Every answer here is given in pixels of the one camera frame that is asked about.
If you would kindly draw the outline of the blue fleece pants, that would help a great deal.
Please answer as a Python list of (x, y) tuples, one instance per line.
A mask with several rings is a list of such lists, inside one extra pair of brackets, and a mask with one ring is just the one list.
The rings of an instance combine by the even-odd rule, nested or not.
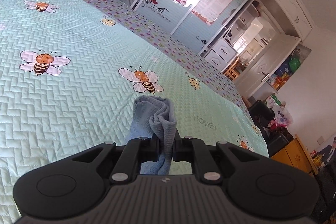
[(156, 135), (161, 143), (159, 160), (141, 164), (141, 174), (169, 174), (176, 130), (177, 120), (171, 100), (156, 96), (140, 96), (134, 100), (133, 119), (125, 140), (150, 139)]

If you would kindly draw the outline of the black chair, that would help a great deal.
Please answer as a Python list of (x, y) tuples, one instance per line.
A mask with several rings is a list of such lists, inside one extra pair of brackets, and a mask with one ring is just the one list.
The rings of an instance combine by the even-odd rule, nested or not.
[(264, 102), (257, 100), (248, 108), (248, 111), (254, 124), (261, 131), (270, 157), (294, 140), (287, 127), (276, 122), (274, 111)]

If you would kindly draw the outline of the room door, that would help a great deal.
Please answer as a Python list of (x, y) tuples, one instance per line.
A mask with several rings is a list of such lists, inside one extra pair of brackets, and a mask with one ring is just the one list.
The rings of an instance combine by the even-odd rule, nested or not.
[(277, 34), (257, 57), (234, 80), (239, 94), (248, 99), (278, 69), (301, 39), (295, 36)]

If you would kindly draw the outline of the white drawer cabinet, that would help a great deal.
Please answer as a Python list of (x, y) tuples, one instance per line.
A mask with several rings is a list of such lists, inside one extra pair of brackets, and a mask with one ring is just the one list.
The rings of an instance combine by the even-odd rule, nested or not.
[(205, 60), (223, 72), (237, 56), (237, 51), (225, 39), (219, 39), (205, 55)]

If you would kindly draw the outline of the green quilted bee bedspread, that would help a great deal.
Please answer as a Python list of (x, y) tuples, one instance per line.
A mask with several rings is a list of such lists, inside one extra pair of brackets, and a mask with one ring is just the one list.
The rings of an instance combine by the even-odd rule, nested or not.
[(13, 187), (25, 173), (105, 141), (124, 145), (139, 96), (121, 68), (158, 76), (177, 128), (207, 144), (244, 141), (267, 156), (234, 84), (150, 27), (143, 39), (83, 0), (1, 0), (1, 223), (20, 213)]

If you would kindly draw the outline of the police officer poster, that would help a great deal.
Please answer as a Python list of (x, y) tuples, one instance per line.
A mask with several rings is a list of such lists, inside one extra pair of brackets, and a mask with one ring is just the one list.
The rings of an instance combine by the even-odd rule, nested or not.
[(318, 151), (310, 153), (314, 165), (321, 169), (335, 159), (335, 136), (319, 147)]

